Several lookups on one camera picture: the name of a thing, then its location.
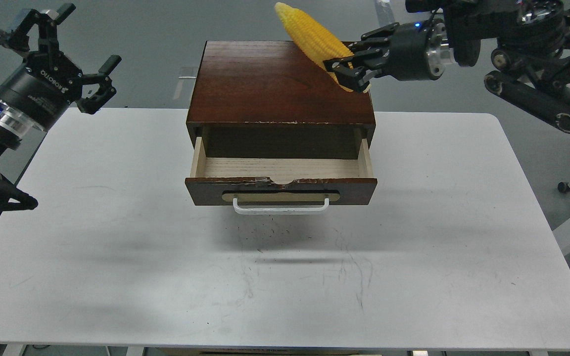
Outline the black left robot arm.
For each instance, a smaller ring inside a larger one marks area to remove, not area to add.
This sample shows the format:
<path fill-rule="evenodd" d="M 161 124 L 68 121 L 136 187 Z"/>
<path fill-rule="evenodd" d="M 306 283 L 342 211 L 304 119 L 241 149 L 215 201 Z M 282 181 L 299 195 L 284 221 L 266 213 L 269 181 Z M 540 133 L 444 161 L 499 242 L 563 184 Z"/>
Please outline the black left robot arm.
<path fill-rule="evenodd" d="M 74 10 L 72 3 L 52 12 L 23 9 L 11 27 L 0 30 L 0 45 L 22 57 L 0 85 L 0 157 L 16 150 L 29 130 L 49 131 L 70 104 L 92 115 L 116 94 L 109 74 L 120 56 L 111 55 L 97 73 L 84 74 L 60 49 L 57 27 Z M 0 215 L 37 207 L 36 198 L 0 172 Z"/>

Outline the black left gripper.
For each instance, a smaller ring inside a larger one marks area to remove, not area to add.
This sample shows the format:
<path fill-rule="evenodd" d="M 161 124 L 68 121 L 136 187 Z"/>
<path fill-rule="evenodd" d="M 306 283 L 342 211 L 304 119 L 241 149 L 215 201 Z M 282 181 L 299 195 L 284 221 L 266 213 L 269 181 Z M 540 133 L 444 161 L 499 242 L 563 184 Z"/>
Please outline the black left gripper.
<path fill-rule="evenodd" d="M 0 45 L 24 58 L 22 64 L 0 85 L 0 101 L 21 111 L 42 131 L 49 131 L 73 101 L 82 113 L 93 115 L 117 93 L 109 74 L 122 61 L 111 55 L 97 74 L 82 75 L 57 40 L 57 27 L 76 9 L 64 3 L 55 12 L 21 9 L 6 29 L 0 29 Z M 39 30 L 39 49 L 31 52 L 28 33 Z M 69 82 L 76 78 L 76 85 Z M 97 84 L 89 97 L 81 98 L 81 87 Z"/>

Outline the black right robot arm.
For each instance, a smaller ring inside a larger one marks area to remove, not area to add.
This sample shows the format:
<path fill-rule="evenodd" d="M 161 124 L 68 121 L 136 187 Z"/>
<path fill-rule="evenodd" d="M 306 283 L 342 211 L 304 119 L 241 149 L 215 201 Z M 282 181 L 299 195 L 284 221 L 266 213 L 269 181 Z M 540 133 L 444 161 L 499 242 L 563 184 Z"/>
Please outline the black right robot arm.
<path fill-rule="evenodd" d="M 351 53 L 323 66 L 337 82 L 364 92 L 371 79 L 437 80 L 446 65 L 473 67 L 482 39 L 496 39 L 493 95 L 570 134 L 570 9 L 560 0 L 408 0 L 422 22 L 392 23 L 361 35 Z"/>

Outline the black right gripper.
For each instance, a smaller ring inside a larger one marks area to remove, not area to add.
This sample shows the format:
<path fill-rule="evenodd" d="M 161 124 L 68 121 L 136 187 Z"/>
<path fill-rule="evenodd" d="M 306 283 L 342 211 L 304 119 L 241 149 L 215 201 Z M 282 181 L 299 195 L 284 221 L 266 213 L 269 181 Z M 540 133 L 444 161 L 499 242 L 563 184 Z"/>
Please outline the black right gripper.
<path fill-rule="evenodd" d="M 340 86 L 367 93 L 371 80 L 391 76 L 398 81 L 435 81 L 445 71 L 441 48 L 447 47 L 442 21 L 394 22 L 361 35 L 350 44 L 354 55 L 323 61 Z M 382 52 L 359 52 L 362 50 Z"/>

